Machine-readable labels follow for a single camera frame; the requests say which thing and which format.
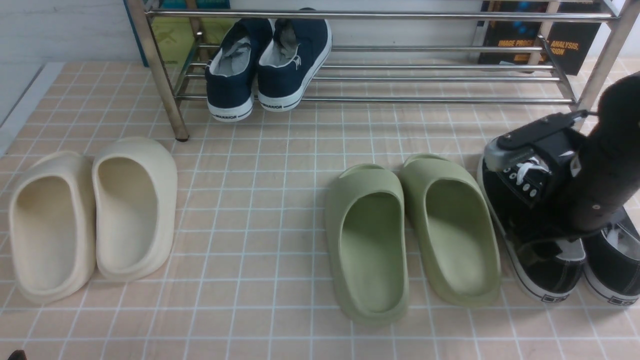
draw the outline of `shoe rack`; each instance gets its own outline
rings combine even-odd
[[[200,10],[195,0],[186,0],[185,10],[160,9],[162,0],[126,0],[131,19],[138,33],[141,47],[147,57],[151,73],[158,87],[175,138],[187,141],[188,130],[184,124],[180,104],[182,101],[206,101],[206,94],[186,92],[190,81],[204,81],[202,69],[217,44],[204,42],[204,29],[200,22],[204,17],[217,18],[263,18],[263,19],[336,19],[336,20],[496,20],[496,21],[540,21],[543,23],[534,46],[528,47],[483,47],[483,46],[334,46],[333,52],[419,52],[419,53],[531,53],[532,58],[546,54],[550,60],[546,64],[529,63],[526,65],[478,65],[478,64],[429,64],[429,65],[359,65],[325,64],[324,69],[345,70],[406,70],[407,76],[316,76],[314,81],[357,81],[371,82],[462,82],[462,83],[555,83],[562,97],[346,97],[346,96],[305,96],[303,101],[342,102],[342,103],[417,103],[417,104],[526,104],[526,105],[564,105],[572,110],[591,109],[607,75],[618,57],[634,23],[640,13],[640,0],[627,0],[621,9],[617,9],[611,0],[592,0],[601,4],[596,13],[516,13],[516,12],[364,12],[364,11],[304,11],[304,10]],[[156,36],[151,27],[156,17],[186,17],[193,30],[193,46],[183,65],[176,83],[173,85],[167,74],[162,55],[159,52]],[[559,66],[556,57],[545,38],[548,28],[554,22],[601,22],[611,29],[609,37],[600,53],[593,71],[581,94],[576,94],[572,85]],[[473,76],[413,76],[411,70],[456,70],[485,71],[488,75]],[[527,72],[525,75],[495,75],[501,72]]]

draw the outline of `shoelace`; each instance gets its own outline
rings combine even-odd
[[[540,166],[540,161],[536,158],[529,158],[525,163],[519,163],[516,165],[518,169],[518,174],[516,175],[516,185],[522,185],[524,182],[524,176],[527,175],[529,170],[540,170],[548,173],[549,170],[547,168]]]

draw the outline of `navy canvas sneaker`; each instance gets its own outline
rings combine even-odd
[[[267,19],[241,19],[227,32],[205,68],[207,102],[214,118],[235,122],[251,114],[255,64],[272,37]]]
[[[278,112],[295,108],[329,56],[331,44],[326,20],[277,20],[273,39],[258,62],[258,100],[262,106]]]

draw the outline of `white rubber sole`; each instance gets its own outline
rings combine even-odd
[[[476,181],[480,186],[480,190],[482,190],[484,201],[486,202],[486,205],[489,208],[489,212],[491,213],[493,222],[495,223],[497,229],[500,230],[500,233],[502,234],[502,238],[504,239],[504,243],[507,245],[507,254],[509,255],[509,260],[511,260],[512,268],[516,276],[518,277],[518,281],[516,282],[518,283],[520,289],[525,294],[527,294],[530,298],[537,301],[557,303],[557,302],[562,302],[566,300],[566,298],[569,297],[573,289],[571,289],[571,291],[568,291],[566,293],[552,293],[547,290],[544,290],[543,288],[540,288],[538,285],[535,284],[535,282],[533,282],[529,278],[527,273],[524,271],[524,268],[518,261],[518,254],[516,254],[515,249],[513,248],[513,244],[509,240],[507,240],[506,231],[502,227],[502,224],[500,224],[500,221],[498,220],[498,216],[496,215],[495,210],[493,209],[493,206],[489,201],[489,198],[486,196],[486,192],[484,190],[484,182],[482,178],[483,159],[484,157],[480,157],[480,162],[478,163],[478,168],[476,173]]]
[[[638,296],[622,295],[604,286],[593,273],[593,270],[589,266],[589,261],[587,261],[584,267],[584,277],[587,279],[587,284],[589,284],[588,288],[591,290],[591,293],[608,304],[614,306],[629,306],[633,305],[638,299]]]
[[[220,122],[237,122],[246,119],[251,115],[253,110],[253,95],[247,99],[244,104],[236,106],[235,108],[217,108],[207,101],[207,107],[214,119]]]
[[[307,87],[309,86],[311,79],[316,76],[317,72],[320,70],[327,57],[329,57],[329,53],[331,52],[333,35],[331,33],[331,27],[329,27],[329,22],[325,20],[325,23],[328,33],[326,45],[324,46],[324,49],[322,50],[320,55],[317,57],[316,62],[314,62],[313,66],[311,66],[311,68],[307,72],[307,75],[305,75],[305,78],[302,79],[302,84],[296,90],[296,92],[285,97],[268,97],[258,91],[258,100],[265,110],[281,113],[295,108],[300,103],[300,101],[302,100],[302,95],[304,95],[305,91],[307,91]]]

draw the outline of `green slide sandal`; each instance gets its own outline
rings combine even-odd
[[[400,319],[409,288],[400,180],[378,165],[351,167],[330,185],[324,218],[343,312],[363,325]]]
[[[409,157],[399,177],[431,287],[454,305],[490,305],[500,289],[500,256],[476,180],[431,154]]]

